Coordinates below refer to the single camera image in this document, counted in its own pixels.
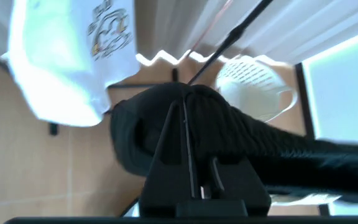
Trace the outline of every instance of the black pole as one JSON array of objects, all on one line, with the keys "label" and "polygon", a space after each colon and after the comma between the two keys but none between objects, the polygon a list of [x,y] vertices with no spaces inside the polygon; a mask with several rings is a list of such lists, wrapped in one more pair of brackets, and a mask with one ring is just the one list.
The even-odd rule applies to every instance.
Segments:
[{"label": "black pole", "polygon": [[198,73],[188,82],[189,85],[193,84],[198,77],[208,68],[226,49],[240,39],[245,29],[251,24],[266,7],[272,3],[273,0],[262,0],[255,9],[244,19],[236,28],[230,31],[229,36],[223,41],[215,53],[206,61],[204,66],[198,71]]}]

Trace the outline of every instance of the white curtain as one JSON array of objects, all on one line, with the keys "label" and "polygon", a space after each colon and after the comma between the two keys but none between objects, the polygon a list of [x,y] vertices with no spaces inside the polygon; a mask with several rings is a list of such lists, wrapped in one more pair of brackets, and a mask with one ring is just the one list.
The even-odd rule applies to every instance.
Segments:
[{"label": "white curtain", "polygon": [[[196,51],[208,56],[260,0],[233,0]],[[180,58],[199,39],[226,0],[136,0],[137,51]],[[6,51],[11,0],[0,0],[0,55]],[[358,1],[274,0],[225,56],[265,54],[298,63],[358,34]]]}]

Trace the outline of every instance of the drying rack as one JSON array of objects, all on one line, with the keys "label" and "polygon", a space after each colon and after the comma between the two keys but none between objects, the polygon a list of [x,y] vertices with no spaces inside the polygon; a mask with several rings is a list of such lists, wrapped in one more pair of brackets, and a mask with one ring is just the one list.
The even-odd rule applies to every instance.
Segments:
[{"label": "drying rack", "polygon": [[[222,53],[228,49],[232,44],[234,44],[240,37],[243,35],[247,27],[272,3],[273,0],[261,0],[259,4],[252,10],[252,12],[232,31],[230,31],[228,37],[223,41],[223,43],[218,47],[214,54],[205,62],[197,74],[188,82],[189,85],[192,85],[199,77],[204,73],[204,71],[216,60]],[[177,68],[172,69],[172,81],[177,82],[179,77],[179,72]],[[161,83],[138,83],[138,84],[113,84],[108,88],[148,88]],[[58,134],[58,124],[49,123],[49,134],[56,136]]]}]

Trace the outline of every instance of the white basket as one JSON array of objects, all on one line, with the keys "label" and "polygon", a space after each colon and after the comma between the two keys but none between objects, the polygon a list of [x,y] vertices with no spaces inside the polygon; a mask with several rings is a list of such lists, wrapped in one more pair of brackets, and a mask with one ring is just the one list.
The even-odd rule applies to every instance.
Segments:
[{"label": "white basket", "polygon": [[[216,87],[232,106],[265,122],[292,108],[298,99],[297,92],[277,73],[249,56],[228,61],[218,73]],[[281,110],[280,94],[284,91],[292,93],[292,102]]]}]

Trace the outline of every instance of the tiled floor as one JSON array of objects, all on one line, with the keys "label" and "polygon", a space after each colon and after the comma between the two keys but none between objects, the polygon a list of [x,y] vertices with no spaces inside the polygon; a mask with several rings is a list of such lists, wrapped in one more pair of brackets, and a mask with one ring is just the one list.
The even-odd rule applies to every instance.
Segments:
[{"label": "tiled floor", "polygon": [[[201,65],[178,65],[185,82]],[[200,83],[212,84],[220,68],[214,64]],[[173,68],[161,60],[126,82],[165,82]],[[291,72],[282,72],[289,85]],[[113,89],[113,104],[143,89]],[[279,128],[304,134],[300,105],[272,121]],[[116,216],[136,198],[143,177],[127,173],[117,163],[109,136],[109,118],[92,128],[60,126],[58,136],[28,109],[19,89],[0,69],[0,223],[16,216]],[[316,207],[273,208],[272,214],[318,214]]]}]

